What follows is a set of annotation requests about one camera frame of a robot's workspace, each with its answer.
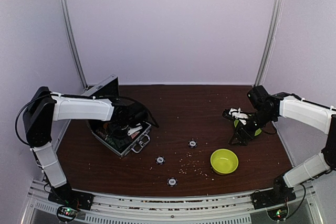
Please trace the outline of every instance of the metal frame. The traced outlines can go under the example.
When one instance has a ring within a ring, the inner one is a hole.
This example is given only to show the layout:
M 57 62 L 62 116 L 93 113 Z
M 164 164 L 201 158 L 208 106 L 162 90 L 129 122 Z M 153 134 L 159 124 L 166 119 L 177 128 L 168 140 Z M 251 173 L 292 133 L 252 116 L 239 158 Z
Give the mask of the metal frame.
M 50 214 L 56 212 L 55 209 L 59 205 L 48 201 L 48 193 L 44 191 L 43 186 L 43 182 L 33 181 L 26 199 L 26 208 L 20 219 L 21 224 L 30 223 L 34 209 Z M 309 207 L 314 223 L 323 224 L 314 188 L 311 183 L 306 183 L 306 187 L 308 201 L 306 207 Z M 254 210 L 251 193 L 253 191 L 197 197 L 133 197 L 93 193 L 94 200 L 91 210 L 82 210 L 76 220 L 84 223 L 133 224 L 234 223 L 229 220 L 239 218 L 247 218 L 248 220 L 251 214 L 267 210 L 266 208 Z M 301 186 L 296 188 L 296 195 L 297 199 L 292 202 L 299 202 L 302 199 L 303 189 Z
M 266 40 L 266 44 L 264 48 L 264 53 L 262 55 L 263 57 L 261 59 L 260 67 L 258 70 L 258 75 L 255 81 L 255 86 L 261 85 L 264 81 L 263 78 L 267 70 L 269 58 L 271 56 L 273 46 L 274 46 L 273 42 L 274 42 L 275 32 L 276 32 L 276 29 L 277 29 L 277 26 L 280 20 L 279 16 L 280 16 L 281 9 L 282 9 L 282 1 L 283 0 L 274 0 L 271 22 L 269 24 L 267 40 Z
M 72 57 L 74 58 L 75 61 L 75 66 L 78 72 L 78 75 L 80 77 L 81 84 L 84 89 L 88 87 L 88 84 L 85 79 L 85 75 L 83 72 L 83 67 L 80 63 L 79 55 L 78 55 L 78 50 L 76 47 L 75 43 L 75 38 L 74 38 L 74 32 L 72 31 L 72 26 L 70 22 L 70 16 L 69 16 L 69 10 L 68 10 L 68 5 L 67 5 L 67 0 L 60 0 L 61 1 L 61 6 L 62 6 L 62 11 L 63 11 L 63 16 L 64 16 L 64 21 L 65 21 L 65 26 L 67 30 L 67 36 L 70 44 L 70 49 L 72 53 Z M 263 77 L 265 75 L 265 72 L 267 70 L 267 65 L 268 61 L 272 52 L 272 47 L 273 47 L 273 40 L 274 40 L 274 35 L 276 28 L 279 23 L 279 15 L 281 13 L 281 8 L 282 8 L 282 1 L 283 0 L 274 0 L 274 5 L 273 5 L 273 11 L 272 11 L 272 16 L 271 16 L 271 22 L 269 25 L 269 30 L 268 30 L 268 35 L 267 35 L 267 40 L 264 48 L 264 53 L 263 57 L 261 59 L 260 67 L 258 70 L 257 78 L 255 81 L 255 85 L 260 85 L 263 82 Z
M 67 0 L 60 0 L 60 1 L 61 1 L 62 11 L 63 11 L 65 27 L 66 27 L 66 30 L 67 30 L 67 37 L 68 37 L 68 41 L 69 41 L 69 45 L 70 45 L 70 50 L 71 50 L 71 53 L 72 53 L 73 60 L 75 62 L 75 66 L 76 66 L 77 73 L 79 75 L 82 87 L 85 90 L 88 87 L 88 84 L 86 82 L 85 75 L 84 75 L 84 72 L 83 72 L 83 67 L 82 67 L 82 65 L 80 63 L 80 59 L 79 59 L 78 50 L 77 50 L 76 43 L 75 43 L 75 38 L 74 38 L 74 32 L 72 31 L 72 26 L 71 26 L 71 22 L 70 22 Z

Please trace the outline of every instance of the small disc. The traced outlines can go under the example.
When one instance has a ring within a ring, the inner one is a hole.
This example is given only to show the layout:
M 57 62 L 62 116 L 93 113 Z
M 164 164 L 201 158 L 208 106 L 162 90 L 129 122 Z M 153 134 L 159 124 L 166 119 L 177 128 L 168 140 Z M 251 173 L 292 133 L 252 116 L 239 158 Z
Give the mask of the small disc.
M 169 186 L 177 186 L 177 179 L 176 178 L 169 178 L 167 180 L 167 185 L 169 185 Z
M 156 158 L 155 161 L 158 165 L 163 165 L 164 162 L 166 162 L 166 159 L 163 156 L 159 156 L 159 157 Z
M 190 140 L 188 142 L 188 145 L 190 148 L 196 148 L 197 147 L 197 142 L 195 140 Z

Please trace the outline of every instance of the black bracket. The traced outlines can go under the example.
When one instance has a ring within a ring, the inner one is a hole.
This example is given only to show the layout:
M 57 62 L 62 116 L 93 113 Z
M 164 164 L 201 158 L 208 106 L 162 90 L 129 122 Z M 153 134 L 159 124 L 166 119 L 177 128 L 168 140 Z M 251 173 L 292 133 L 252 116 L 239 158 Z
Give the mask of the black bracket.
M 272 207 L 296 199 L 294 189 L 287 187 L 283 175 L 274 179 L 273 189 L 256 191 L 251 195 L 254 209 Z
M 58 203 L 60 205 L 66 205 L 71 207 L 72 209 L 83 209 L 90 210 L 93 202 L 93 194 L 83 193 L 82 191 L 72 190 L 71 195 L 73 197 L 73 201 L 65 204 L 63 200 L 57 197 L 53 192 L 50 192 L 48 196 L 48 200 L 51 202 Z
M 325 162 L 336 169 L 336 114 L 331 115 L 331 123 L 325 148 L 322 150 Z

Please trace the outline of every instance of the white wall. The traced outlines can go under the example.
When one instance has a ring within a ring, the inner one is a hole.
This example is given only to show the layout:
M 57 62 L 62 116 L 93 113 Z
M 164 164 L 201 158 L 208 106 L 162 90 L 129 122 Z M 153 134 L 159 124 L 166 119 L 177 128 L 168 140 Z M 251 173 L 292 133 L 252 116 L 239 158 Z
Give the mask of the white wall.
M 336 0 L 284 0 L 276 44 L 266 75 L 268 92 L 294 92 L 307 100 L 336 105 Z M 295 164 L 319 152 L 326 136 L 280 119 L 279 132 Z M 334 224 L 336 173 L 314 182 L 327 223 Z
M 40 170 L 16 138 L 14 120 L 40 86 L 79 93 L 59 0 L 0 0 L 0 223 L 18 223 Z M 57 137 L 63 123 L 55 125 Z M 24 136 L 23 126 L 20 133 Z
M 274 0 L 68 0 L 88 83 L 253 84 Z

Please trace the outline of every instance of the green bowl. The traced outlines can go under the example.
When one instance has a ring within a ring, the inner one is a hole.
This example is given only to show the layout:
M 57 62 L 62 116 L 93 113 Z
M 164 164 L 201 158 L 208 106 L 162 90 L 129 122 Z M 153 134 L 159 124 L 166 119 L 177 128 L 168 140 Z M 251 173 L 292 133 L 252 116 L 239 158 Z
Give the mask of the green bowl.
M 237 169 L 239 162 L 234 152 L 228 149 L 218 149 L 212 153 L 210 163 L 216 173 L 225 175 L 233 173 Z

